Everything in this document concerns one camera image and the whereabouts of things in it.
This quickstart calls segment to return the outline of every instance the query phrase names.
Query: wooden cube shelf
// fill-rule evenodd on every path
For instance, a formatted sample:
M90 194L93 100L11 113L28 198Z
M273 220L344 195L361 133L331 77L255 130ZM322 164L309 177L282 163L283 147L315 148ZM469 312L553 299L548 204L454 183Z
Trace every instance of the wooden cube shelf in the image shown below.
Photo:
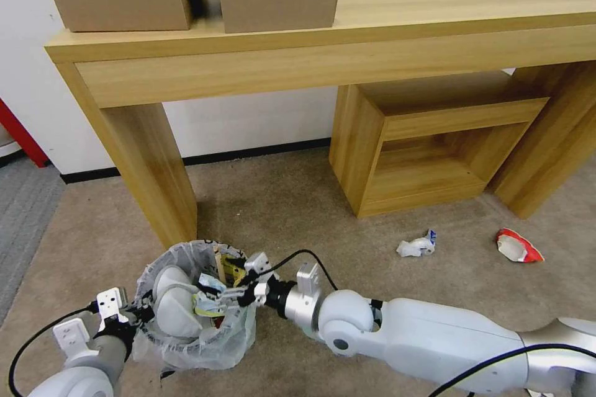
M469 199L547 101L503 71L342 86L329 160L358 217Z

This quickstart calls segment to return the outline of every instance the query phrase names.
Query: brown cardboard box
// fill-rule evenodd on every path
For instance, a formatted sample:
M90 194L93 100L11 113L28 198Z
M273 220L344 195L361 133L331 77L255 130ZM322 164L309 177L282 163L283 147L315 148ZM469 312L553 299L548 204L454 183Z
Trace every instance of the brown cardboard box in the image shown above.
M189 0L54 0L71 31L186 30Z
M328 28L337 0L220 0L226 33Z

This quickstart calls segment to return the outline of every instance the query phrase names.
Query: metal bracket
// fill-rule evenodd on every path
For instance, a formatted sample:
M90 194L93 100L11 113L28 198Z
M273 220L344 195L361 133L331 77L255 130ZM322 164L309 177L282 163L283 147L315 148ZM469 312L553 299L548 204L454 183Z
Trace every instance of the metal bracket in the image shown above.
M267 270L269 270L271 268L271 264L269 263L269 259L267 258L267 255L265 253L261 252L257 252L254 253L252 256L250 256L245 264L244 264L244 269L246 270L246 274L249 273L249 271L254 271L257 274L261 274ZM275 272L270 272L267 273L261 277L259 277L258 281L259 282L267 282L269 280L269 278L273 276L275 277L275 279L279 279L279 275Z
M258 306L265 305L269 293L269 285L266 282L260 282L255 287L255 301Z
M91 317L90 312L79 314L76 318L56 324L52 328L54 338L60 349L66 354L66 364L81 357L95 357L96 349L90 349L87 343L91 340L89 329L84 319Z
M238 298L244 295L246 287L227 288L216 299L222 308L237 308Z
M320 289L320 272L318 264L306 263L300 267L296 273L298 291L303 295L314 296Z
M129 323L127 316L120 312L120 309L128 304L126 291L123 288L114 287L97 294L97 307L101 322L99 330L106 328L106 320L116 318L120 323Z

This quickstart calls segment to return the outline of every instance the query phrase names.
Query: carpet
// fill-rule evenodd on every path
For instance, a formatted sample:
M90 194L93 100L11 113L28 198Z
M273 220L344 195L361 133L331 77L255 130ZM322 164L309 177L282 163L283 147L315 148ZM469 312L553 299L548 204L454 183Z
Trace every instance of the carpet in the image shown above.
M193 166L199 236L273 263L292 251L319 254L340 288L367 297L432 301L481 312L516 331L558 316L596 320L596 158L570 178L529 220L494 196L356 219L327 161L326 149ZM494 243L497 230L519 231L544 254L542 264L515 264ZM402 239L437 234L432 256L402 259ZM4 326L0 370L53 318L125 286L163 251L119 178L66 187ZM293 279L304 257L279 273ZM59 371L63 357L50 334L25 353L20 389ZM365 357L336 358L268 309L258 310L254 346L230 371L188 371L160 381L151 365L129 360L122 396L427 396L435 385L395 373ZM452 390L445 396L465 396ZM522 397L521 390L506 394Z
M64 182L28 158L0 167L0 325L58 206Z

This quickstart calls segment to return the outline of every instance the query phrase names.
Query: plastic bag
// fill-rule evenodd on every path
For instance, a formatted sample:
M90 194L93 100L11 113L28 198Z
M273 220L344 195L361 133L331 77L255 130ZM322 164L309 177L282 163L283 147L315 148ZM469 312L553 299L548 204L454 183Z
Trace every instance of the plastic bag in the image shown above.
M217 276L214 248L232 257L244 253L229 245L199 240L174 245L137 280L134 302L153 288L158 273L167 265L177 265L196 283L201 273ZM154 323L144 324L132 346L135 361L159 361L162 370L230 369L236 366L255 342L255 306L227 310L219 328L204 329L198 339L184 342L161 332Z

